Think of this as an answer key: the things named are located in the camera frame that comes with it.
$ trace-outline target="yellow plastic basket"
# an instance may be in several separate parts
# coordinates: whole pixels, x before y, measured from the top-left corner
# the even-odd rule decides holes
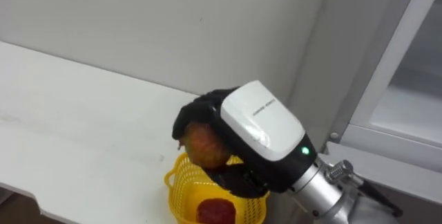
[[[239,163],[231,158],[229,163]],[[266,214],[266,198],[243,199],[231,195],[217,186],[198,166],[193,165],[183,153],[174,168],[166,174],[164,182],[169,187],[169,208],[179,224],[197,224],[198,205],[209,198],[223,198],[231,201],[236,209],[235,224],[261,224]]]

